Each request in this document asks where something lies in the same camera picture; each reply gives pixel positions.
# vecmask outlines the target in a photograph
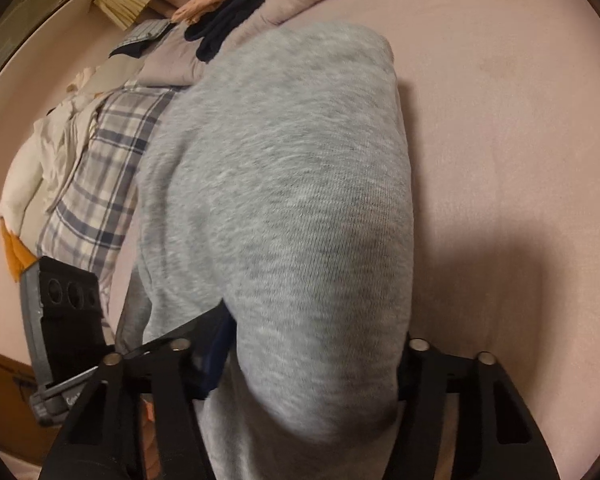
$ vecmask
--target plaid pillowcase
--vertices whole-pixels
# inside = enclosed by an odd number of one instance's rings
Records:
[[[107,98],[74,179],[40,234],[38,256],[94,272],[104,300],[138,201],[138,164],[177,92],[128,84]]]
[[[145,20],[126,35],[125,39],[109,53],[109,57],[126,54],[139,58],[152,43],[160,40],[173,27],[175,23],[171,23],[171,20]]]

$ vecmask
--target bed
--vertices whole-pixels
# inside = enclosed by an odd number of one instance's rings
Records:
[[[223,49],[331,20],[376,30],[394,53],[413,168],[411,335],[497,355],[561,478],[582,478],[600,455],[599,16],[587,0],[267,0]],[[137,236],[131,221],[113,326]]]

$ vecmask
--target circular hole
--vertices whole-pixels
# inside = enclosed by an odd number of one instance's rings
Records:
[[[62,301],[62,285],[60,285],[58,280],[53,278],[49,280],[46,291],[49,294],[49,298],[54,303],[60,303]]]
[[[96,295],[96,291],[93,290],[92,288],[90,288],[87,291],[87,305],[88,306],[96,306],[97,302],[98,302],[98,297]]]
[[[70,282],[66,288],[69,304],[74,308],[82,308],[82,289],[74,282]]]

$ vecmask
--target silver bolt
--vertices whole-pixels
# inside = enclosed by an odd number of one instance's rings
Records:
[[[496,364],[497,359],[496,356],[490,352],[480,352],[478,354],[478,361],[480,361],[483,365],[494,365]]]
[[[116,352],[105,355],[103,359],[104,364],[107,366],[117,365],[120,361],[122,361],[122,355]]]
[[[409,348],[416,352],[426,352],[429,350],[430,345],[427,341],[424,341],[424,339],[412,339],[409,341]]]
[[[174,339],[173,341],[171,341],[169,343],[169,346],[171,347],[171,350],[186,350],[187,348],[189,348],[191,346],[191,341],[189,341],[188,339]]]

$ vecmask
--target wall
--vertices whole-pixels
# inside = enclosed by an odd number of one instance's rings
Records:
[[[74,75],[106,59],[124,32],[98,9],[71,24],[34,66],[20,75],[9,99],[8,113],[0,118],[0,193],[9,165],[28,137],[34,120],[44,116],[64,95]],[[0,354],[29,364],[20,313],[19,289],[7,268],[0,238]]]

